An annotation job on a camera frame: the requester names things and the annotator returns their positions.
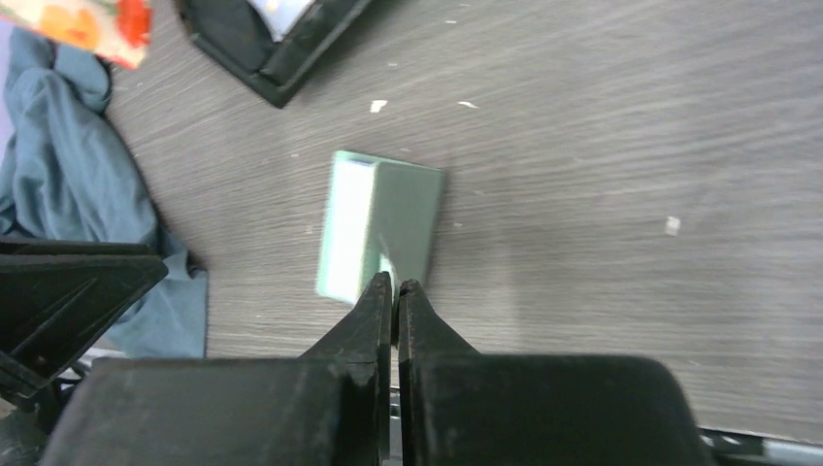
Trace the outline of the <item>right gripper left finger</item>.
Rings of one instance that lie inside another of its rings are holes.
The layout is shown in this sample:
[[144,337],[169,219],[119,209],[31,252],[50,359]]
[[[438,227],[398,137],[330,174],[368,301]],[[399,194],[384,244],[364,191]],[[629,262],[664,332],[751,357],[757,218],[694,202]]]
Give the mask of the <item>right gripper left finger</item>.
[[46,465],[379,465],[390,454],[393,289],[376,274],[302,355],[105,359],[51,434]]

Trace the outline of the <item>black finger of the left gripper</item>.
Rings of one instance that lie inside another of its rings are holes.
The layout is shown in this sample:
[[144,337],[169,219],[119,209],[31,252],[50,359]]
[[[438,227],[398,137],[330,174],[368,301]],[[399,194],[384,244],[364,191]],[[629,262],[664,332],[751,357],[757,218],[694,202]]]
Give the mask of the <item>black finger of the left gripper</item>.
[[66,399],[85,353],[167,274],[145,245],[2,239],[2,399]]

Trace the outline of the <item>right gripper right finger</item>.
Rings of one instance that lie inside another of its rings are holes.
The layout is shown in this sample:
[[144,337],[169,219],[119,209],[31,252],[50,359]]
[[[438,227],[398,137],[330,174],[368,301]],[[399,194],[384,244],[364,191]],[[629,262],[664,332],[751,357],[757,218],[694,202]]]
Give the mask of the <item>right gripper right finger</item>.
[[497,354],[470,345],[420,283],[399,291],[407,465],[709,465],[662,363],[608,354]]

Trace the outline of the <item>green card holder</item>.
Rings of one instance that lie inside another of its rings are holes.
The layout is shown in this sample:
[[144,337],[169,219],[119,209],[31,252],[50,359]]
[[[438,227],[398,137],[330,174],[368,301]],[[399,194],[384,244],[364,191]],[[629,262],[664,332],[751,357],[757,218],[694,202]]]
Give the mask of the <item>green card holder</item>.
[[445,171],[407,161],[335,152],[315,290],[353,305],[373,275],[427,281]]

